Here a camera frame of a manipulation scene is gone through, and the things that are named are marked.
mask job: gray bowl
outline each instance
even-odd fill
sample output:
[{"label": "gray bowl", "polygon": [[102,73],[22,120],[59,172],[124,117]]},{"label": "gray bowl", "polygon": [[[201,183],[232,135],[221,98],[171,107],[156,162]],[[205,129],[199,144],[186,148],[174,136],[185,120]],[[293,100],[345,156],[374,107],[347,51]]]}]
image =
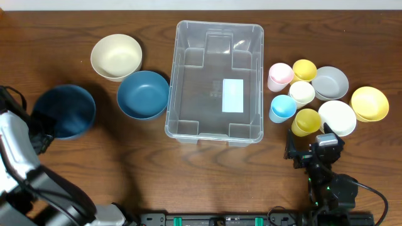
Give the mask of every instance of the gray bowl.
[{"label": "gray bowl", "polygon": [[312,80],[315,96],[324,101],[342,98],[349,89],[346,75],[335,67],[322,67],[317,70],[317,76]]}]

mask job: wood grain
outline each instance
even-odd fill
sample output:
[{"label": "wood grain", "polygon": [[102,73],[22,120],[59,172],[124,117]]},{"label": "wood grain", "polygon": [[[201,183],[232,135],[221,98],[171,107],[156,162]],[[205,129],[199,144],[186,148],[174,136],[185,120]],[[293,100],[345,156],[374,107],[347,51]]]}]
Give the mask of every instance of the wood grain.
[{"label": "wood grain", "polygon": [[[226,143],[180,144],[166,136],[165,117],[135,121],[116,104],[119,83],[96,74],[89,61],[104,36],[123,33],[143,47],[143,70],[170,76],[176,25],[183,19],[256,23],[265,31],[264,71],[300,58],[346,73],[350,100],[363,85],[382,90],[391,110],[381,122],[358,122],[345,137],[334,171],[347,173],[389,200],[383,225],[401,225],[402,14],[399,11],[81,11],[5,12],[0,20],[0,83],[35,100],[55,85],[74,83],[97,104],[93,129],[74,141],[55,141],[40,156],[96,203],[189,212],[267,212],[275,205],[308,205],[307,176],[283,159],[291,121],[273,124],[274,94],[264,86],[264,139],[246,148]],[[315,100],[311,108],[322,102]],[[301,148],[315,136],[298,140]],[[359,190],[356,210],[383,211],[379,197]]]}]

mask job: pink cup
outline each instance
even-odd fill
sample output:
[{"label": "pink cup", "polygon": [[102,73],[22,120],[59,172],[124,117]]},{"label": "pink cup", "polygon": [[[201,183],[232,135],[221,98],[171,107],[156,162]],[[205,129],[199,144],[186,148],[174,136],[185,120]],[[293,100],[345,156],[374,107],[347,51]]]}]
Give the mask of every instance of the pink cup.
[{"label": "pink cup", "polygon": [[275,63],[268,72],[268,88],[272,92],[279,92],[286,87],[295,76],[293,69],[285,63]]}]

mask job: yellow bowl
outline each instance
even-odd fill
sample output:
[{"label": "yellow bowl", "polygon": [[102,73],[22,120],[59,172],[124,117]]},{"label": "yellow bowl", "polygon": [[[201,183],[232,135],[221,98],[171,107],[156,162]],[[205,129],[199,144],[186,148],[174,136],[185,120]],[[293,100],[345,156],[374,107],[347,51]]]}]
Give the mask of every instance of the yellow bowl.
[{"label": "yellow bowl", "polygon": [[310,60],[298,60],[293,64],[295,76],[290,84],[297,81],[310,82],[317,76],[317,67]]},{"label": "yellow bowl", "polygon": [[361,122],[376,122],[384,119],[389,112],[387,97],[373,87],[357,89],[349,104],[356,113],[357,120]]},{"label": "yellow bowl", "polygon": [[321,117],[313,109],[299,111],[291,124],[291,131],[296,136],[307,136],[317,131],[321,126]]}]

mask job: transparent plastic bin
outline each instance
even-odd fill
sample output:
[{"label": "transparent plastic bin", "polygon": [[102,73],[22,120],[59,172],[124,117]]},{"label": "transparent plastic bin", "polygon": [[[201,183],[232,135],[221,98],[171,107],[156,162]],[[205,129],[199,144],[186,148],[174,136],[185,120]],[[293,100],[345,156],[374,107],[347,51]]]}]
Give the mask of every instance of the transparent plastic bin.
[{"label": "transparent plastic bin", "polygon": [[263,126],[264,30],[256,24],[181,21],[165,132],[182,143],[258,143]]}]

